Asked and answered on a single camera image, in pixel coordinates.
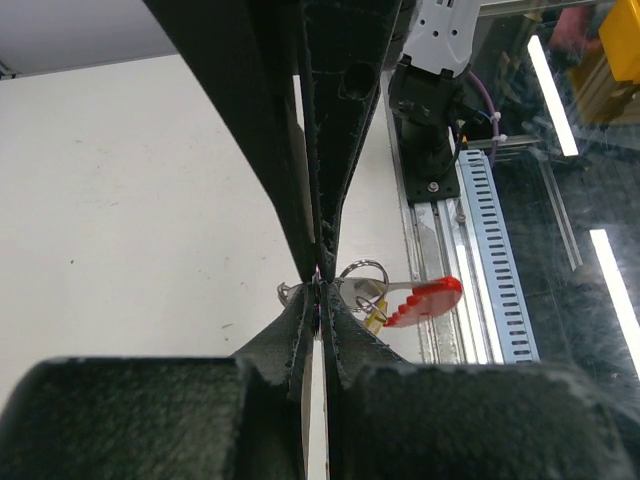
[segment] red handle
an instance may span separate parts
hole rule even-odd
[[[462,283],[454,277],[444,277],[414,287],[407,303],[389,317],[385,327],[408,327],[426,317],[443,315],[457,305],[462,298]]]

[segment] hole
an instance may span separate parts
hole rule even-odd
[[[354,63],[342,76],[342,93],[347,98],[363,100],[376,84],[376,74],[366,63]]]

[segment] perforated metal strip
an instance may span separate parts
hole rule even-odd
[[[504,362],[539,361],[487,157],[480,150],[463,152],[460,155],[460,171],[476,230]]]

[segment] yellow box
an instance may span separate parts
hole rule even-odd
[[[613,78],[640,83],[640,0],[618,0],[599,34]]]

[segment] yellow object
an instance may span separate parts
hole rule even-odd
[[[376,303],[376,307],[378,307],[378,309],[374,309],[373,312],[364,319],[365,327],[374,335],[380,333],[384,324],[387,323],[386,315],[389,304],[384,298],[381,298],[378,300],[378,303]]]
[[[618,0],[598,33],[613,78],[640,84],[640,0]]]

